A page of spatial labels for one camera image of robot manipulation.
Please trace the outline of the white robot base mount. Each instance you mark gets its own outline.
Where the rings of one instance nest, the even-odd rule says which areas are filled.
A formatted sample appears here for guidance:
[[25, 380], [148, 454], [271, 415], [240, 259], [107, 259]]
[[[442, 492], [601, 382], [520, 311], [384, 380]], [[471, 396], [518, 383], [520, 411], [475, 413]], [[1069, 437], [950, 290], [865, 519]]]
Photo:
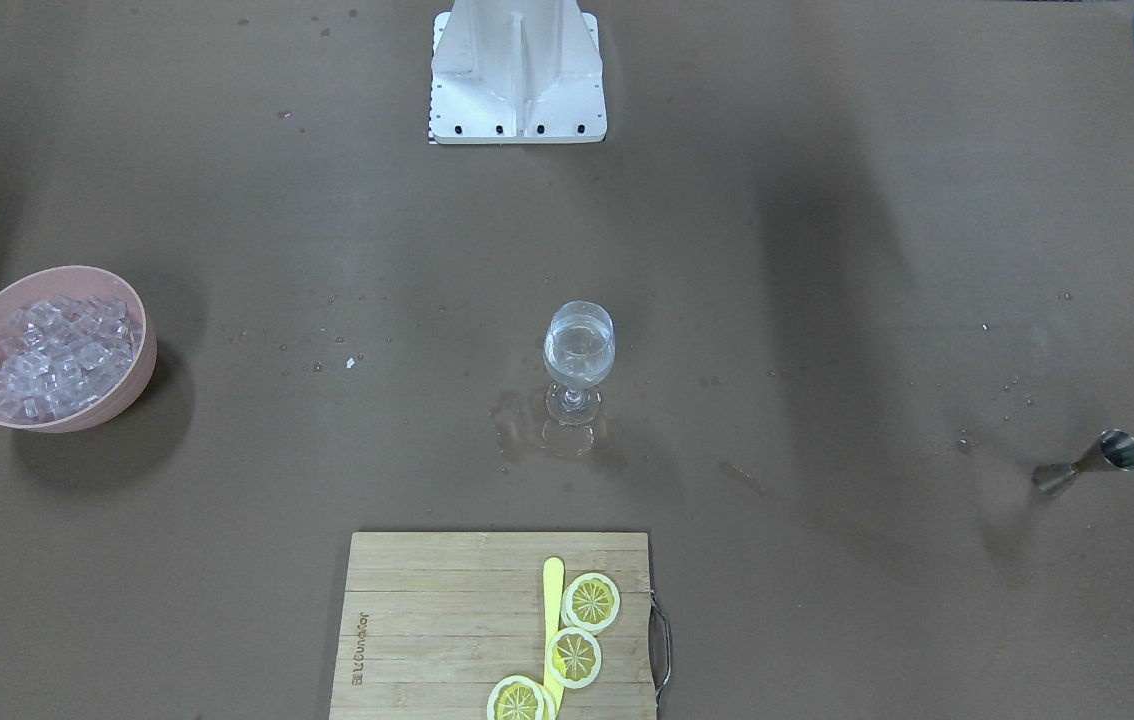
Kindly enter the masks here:
[[600, 26], [576, 1], [456, 1], [431, 41], [430, 142], [606, 139]]

